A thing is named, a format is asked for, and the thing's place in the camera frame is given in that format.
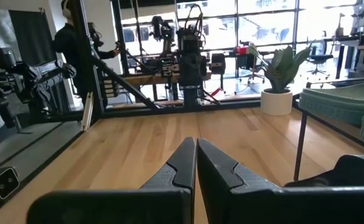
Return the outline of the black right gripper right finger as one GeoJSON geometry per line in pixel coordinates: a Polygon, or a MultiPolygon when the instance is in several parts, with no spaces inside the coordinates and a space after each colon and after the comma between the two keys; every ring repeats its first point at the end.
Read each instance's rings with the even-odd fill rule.
{"type": "Polygon", "coordinates": [[[197,171],[209,223],[254,223],[263,217],[254,210],[260,200],[248,194],[280,189],[203,138],[197,139],[197,171]]]}

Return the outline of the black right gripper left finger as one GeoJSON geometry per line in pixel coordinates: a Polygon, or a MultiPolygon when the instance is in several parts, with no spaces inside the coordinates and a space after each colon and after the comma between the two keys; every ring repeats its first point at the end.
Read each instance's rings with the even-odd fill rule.
{"type": "Polygon", "coordinates": [[[193,137],[185,138],[164,165],[141,188],[195,187],[196,145],[193,137]]]}

